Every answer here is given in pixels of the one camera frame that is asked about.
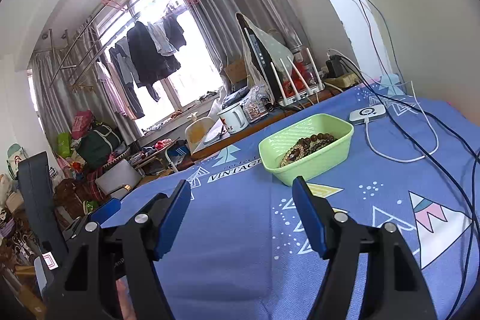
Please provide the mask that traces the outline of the person's left hand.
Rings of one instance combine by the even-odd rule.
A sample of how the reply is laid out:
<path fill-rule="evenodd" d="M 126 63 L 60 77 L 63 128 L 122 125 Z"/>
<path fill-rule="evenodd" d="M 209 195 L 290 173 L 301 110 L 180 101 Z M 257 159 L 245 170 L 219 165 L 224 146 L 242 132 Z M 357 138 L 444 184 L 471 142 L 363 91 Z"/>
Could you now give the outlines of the person's left hand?
<path fill-rule="evenodd" d="M 116 289 L 120 303 L 120 310 L 124 320 L 136 320 L 136 313 L 128 295 L 128 288 L 123 280 L 116 280 Z"/>

